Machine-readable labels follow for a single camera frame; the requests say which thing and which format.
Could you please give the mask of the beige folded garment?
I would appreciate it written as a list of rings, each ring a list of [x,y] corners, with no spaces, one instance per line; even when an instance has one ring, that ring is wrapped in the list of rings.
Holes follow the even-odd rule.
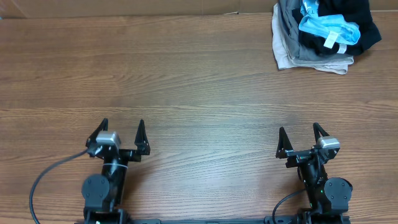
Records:
[[[284,47],[282,46],[282,41],[279,38],[279,32],[275,31],[274,22],[276,21],[274,12],[272,15],[272,50],[274,53],[275,60],[277,62],[278,69],[284,70],[288,68],[294,67],[308,67],[314,68],[319,71],[323,72],[333,72],[339,75],[344,75],[348,71],[348,67],[350,65],[301,65],[293,63],[291,59],[287,56],[287,52],[285,51]]]

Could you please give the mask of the black t-shirt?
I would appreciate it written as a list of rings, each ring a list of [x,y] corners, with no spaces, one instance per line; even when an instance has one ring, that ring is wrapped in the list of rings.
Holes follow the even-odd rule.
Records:
[[[355,22],[359,29],[369,30],[374,22],[368,0],[320,0],[319,16],[341,14],[346,22]]]

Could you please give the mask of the black folded garment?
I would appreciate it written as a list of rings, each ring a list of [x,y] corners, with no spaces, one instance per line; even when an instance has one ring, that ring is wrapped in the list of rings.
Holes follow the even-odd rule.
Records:
[[[293,17],[300,24],[300,21],[303,18],[303,15],[298,9],[294,9],[292,11]],[[323,45],[326,43],[325,38],[317,37],[315,35],[302,32],[299,30],[298,32],[298,40],[304,46],[311,48],[318,55],[333,55],[333,54],[348,54],[348,55],[361,55],[367,49],[371,48],[374,44],[379,42],[382,37],[380,35],[379,29],[375,25],[373,28],[369,30],[359,30],[361,33],[361,37],[358,40],[358,43],[355,45],[343,45],[339,43],[334,43],[331,49],[324,47]]]

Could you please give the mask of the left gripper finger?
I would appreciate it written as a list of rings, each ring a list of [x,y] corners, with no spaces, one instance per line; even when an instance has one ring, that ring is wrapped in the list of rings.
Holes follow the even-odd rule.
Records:
[[[137,154],[145,156],[150,154],[150,146],[143,119],[141,119],[139,122],[134,144],[137,146]]]
[[[91,144],[96,143],[96,138],[101,131],[108,130],[108,118],[104,118],[100,125],[91,133],[91,135],[87,138],[85,146],[90,146]]]

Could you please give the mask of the grey folded garment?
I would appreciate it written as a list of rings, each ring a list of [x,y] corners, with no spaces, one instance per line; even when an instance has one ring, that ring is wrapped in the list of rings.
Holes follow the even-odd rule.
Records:
[[[347,54],[317,55],[315,51],[299,42],[299,23],[292,15],[293,9],[299,9],[299,0],[279,0],[274,8],[276,21],[274,27],[282,46],[293,63],[301,65],[352,65],[353,56]]]

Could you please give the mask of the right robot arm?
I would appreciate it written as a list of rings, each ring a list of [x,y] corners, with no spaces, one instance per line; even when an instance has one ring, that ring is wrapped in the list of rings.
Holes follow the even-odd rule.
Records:
[[[280,200],[272,211],[272,223],[279,223],[277,209],[288,199],[307,193],[310,207],[301,208],[294,216],[285,217],[286,223],[349,223],[343,214],[349,209],[353,186],[340,177],[329,178],[324,165],[334,159],[340,150],[340,142],[329,135],[318,123],[313,123],[315,144],[302,151],[295,151],[285,129],[279,129],[276,158],[286,159],[287,168],[297,168],[304,188]]]

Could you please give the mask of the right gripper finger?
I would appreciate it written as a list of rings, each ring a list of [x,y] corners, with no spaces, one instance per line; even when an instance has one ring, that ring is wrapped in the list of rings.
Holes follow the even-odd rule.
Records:
[[[293,147],[290,143],[289,137],[285,132],[284,127],[279,129],[279,142],[276,150],[275,157],[278,159],[288,158],[293,153]]]
[[[317,122],[313,123],[313,132],[315,136],[315,142],[318,142],[321,137],[329,136],[329,134]]]

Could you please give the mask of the light blue folded shirt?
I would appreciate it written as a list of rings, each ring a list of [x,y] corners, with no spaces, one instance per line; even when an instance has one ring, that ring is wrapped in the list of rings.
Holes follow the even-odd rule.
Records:
[[[341,14],[319,16],[320,2],[316,0],[301,0],[300,12],[303,15],[299,30],[317,37],[323,37],[323,45],[331,49],[334,43],[355,45],[361,37],[359,25],[355,22],[346,22]]]

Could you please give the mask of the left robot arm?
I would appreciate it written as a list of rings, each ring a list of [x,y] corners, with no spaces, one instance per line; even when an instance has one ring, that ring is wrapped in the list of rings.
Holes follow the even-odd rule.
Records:
[[[144,120],[139,122],[134,144],[135,149],[121,148],[119,134],[108,130],[107,118],[86,140],[88,155],[102,159],[103,166],[101,173],[87,177],[81,188],[85,199],[85,223],[126,224],[131,221],[128,212],[119,208],[119,205],[123,198],[128,164],[140,162],[142,156],[150,154]]]

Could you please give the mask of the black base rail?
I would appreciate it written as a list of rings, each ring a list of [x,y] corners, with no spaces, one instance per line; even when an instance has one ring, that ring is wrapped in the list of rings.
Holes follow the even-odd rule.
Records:
[[[294,216],[276,216],[275,222],[277,224],[293,224],[299,223]],[[105,224],[113,223],[111,221],[89,221],[89,222],[77,222],[79,224],[83,223],[93,223],[93,224]],[[126,223],[131,224],[273,224],[273,219],[271,216],[266,216],[265,218],[242,218],[242,219],[210,219],[210,220],[159,220],[159,219],[138,219],[138,220],[128,220]],[[318,221],[315,223],[338,223],[337,221]],[[343,217],[343,224],[350,224],[348,216]]]

